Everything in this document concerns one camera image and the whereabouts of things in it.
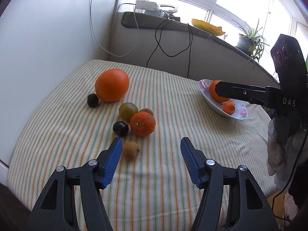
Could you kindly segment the right hand white glove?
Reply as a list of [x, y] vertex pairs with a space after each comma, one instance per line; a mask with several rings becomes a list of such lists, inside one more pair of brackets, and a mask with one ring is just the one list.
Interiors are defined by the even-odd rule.
[[275, 177], [278, 190], [282, 190], [289, 179], [293, 179], [291, 171], [295, 159], [304, 146], [298, 160], [298, 165], [307, 161], [306, 130], [300, 128], [293, 135], [289, 135], [289, 123], [285, 117], [274, 117], [268, 124], [267, 168], [268, 174]]

